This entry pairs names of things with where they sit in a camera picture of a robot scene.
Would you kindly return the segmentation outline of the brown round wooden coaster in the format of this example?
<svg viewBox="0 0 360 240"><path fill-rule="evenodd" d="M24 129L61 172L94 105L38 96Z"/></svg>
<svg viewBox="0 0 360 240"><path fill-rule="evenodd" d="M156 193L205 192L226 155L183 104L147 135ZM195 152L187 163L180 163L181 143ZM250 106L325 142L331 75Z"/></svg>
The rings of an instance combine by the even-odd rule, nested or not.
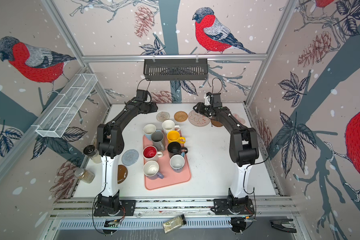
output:
<svg viewBox="0 0 360 240"><path fill-rule="evenodd" d="M211 124L212 124L213 126L215 126L215 127L222 127L222 126L223 126L223 124L221 124L221 123L218 122L218 121L214 121L214 120L211 120Z"/></svg>

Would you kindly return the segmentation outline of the round bunny print coaster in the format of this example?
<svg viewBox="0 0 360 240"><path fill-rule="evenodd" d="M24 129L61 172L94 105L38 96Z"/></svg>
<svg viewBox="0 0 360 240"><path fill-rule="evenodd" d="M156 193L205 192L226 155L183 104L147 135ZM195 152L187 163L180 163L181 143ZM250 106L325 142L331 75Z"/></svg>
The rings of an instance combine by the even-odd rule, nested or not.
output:
<svg viewBox="0 0 360 240"><path fill-rule="evenodd" d="M211 120L201 114L196 113L194 110L188 113L189 122L196 127L205 127L211 123Z"/></svg>

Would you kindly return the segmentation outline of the multicolour zigzag woven coaster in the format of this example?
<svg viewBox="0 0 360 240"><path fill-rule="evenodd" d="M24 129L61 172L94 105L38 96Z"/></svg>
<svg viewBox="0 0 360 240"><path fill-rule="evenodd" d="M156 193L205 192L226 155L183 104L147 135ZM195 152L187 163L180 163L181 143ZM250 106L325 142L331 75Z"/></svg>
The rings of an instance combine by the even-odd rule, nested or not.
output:
<svg viewBox="0 0 360 240"><path fill-rule="evenodd" d="M156 119L159 121L159 122L164 122L166 120L169 120L170 119L170 114L168 112L160 112L156 115Z"/></svg>

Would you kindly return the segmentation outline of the pink flower shaped coaster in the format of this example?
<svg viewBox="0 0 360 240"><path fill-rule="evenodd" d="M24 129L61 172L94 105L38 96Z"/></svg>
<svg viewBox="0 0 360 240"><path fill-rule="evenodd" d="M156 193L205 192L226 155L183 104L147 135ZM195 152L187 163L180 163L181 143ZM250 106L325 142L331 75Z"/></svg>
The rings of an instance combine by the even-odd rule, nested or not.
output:
<svg viewBox="0 0 360 240"><path fill-rule="evenodd" d="M239 115L237 114L233 114L234 117L242 124L242 125L245 125L246 124L246 121L245 119L241 118Z"/></svg>

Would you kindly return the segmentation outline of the grey round felt coaster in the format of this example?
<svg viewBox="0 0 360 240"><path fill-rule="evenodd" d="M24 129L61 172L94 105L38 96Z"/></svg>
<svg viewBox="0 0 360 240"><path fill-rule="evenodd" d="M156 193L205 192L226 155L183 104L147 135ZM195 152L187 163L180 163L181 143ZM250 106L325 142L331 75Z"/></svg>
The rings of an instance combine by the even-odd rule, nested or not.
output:
<svg viewBox="0 0 360 240"><path fill-rule="evenodd" d="M122 156L122 164L131 166L139 159L139 152L137 150L127 150Z"/></svg>

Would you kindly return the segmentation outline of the dark brown glossy coaster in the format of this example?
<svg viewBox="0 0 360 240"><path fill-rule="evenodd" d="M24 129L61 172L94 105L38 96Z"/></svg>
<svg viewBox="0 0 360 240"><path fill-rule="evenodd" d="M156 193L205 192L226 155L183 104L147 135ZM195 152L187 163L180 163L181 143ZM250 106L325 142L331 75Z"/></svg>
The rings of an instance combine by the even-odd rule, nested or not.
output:
<svg viewBox="0 0 360 240"><path fill-rule="evenodd" d="M123 183L128 176L128 169L124 165L118 165L118 184Z"/></svg>

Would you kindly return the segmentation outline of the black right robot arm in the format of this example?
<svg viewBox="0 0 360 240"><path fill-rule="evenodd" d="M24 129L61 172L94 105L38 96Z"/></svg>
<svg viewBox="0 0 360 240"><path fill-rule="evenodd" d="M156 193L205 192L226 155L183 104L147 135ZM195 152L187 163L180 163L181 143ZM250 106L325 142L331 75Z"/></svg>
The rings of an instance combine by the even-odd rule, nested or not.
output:
<svg viewBox="0 0 360 240"><path fill-rule="evenodd" d="M237 170L229 188L232 199L240 199L249 195L246 180L252 165L259 158L257 132L241 124L227 107L214 107L197 103L193 110L211 120L221 123L230 134L229 155Z"/></svg>

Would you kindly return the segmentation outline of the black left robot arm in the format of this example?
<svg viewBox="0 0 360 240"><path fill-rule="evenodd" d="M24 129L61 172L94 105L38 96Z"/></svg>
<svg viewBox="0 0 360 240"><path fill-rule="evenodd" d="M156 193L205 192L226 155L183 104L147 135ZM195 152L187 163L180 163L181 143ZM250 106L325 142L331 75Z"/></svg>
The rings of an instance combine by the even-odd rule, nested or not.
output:
<svg viewBox="0 0 360 240"><path fill-rule="evenodd" d="M119 155L125 147L122 132L129 122L139 114L150 114L158 111L155 102L144 102L132 99L123 110L107 124L97 128L97 149L102 157L102 197L115 197L119 192L118 173Z"/></svg>

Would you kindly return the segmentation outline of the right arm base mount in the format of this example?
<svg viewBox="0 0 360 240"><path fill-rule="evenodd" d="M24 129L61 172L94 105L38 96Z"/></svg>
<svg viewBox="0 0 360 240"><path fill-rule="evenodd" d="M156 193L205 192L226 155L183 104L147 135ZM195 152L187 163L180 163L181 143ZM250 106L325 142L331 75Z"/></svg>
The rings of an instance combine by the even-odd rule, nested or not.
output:
<svg viewBox="0 0 360 240"><path fill-rule="evenodd" d="M225 199L214 199L211 211L215 215L245 215L244 217L231 218L232 231L242 234L250 227L256 218L256 205L249 196L243 198L234 197L231 189Z"/></svg>

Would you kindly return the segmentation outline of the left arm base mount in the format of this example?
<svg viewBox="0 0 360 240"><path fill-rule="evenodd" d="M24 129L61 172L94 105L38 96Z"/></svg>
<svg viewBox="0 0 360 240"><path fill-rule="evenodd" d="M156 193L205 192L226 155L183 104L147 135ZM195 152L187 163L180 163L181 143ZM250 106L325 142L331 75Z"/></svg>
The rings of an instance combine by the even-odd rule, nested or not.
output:
<svg viewBox="0 0 360 240"><path fill-rule="evenodd" d="M96 232L102 235L110 235L116 231L106 230L104 232L102 227L97 227L95 217L117 217L116 223L120 224L124 221L125 217L134 215L136 209L136 200L120 200L120 191L113 197L105 197L102 193L95 196L92 206L92 223Z"/></svg>

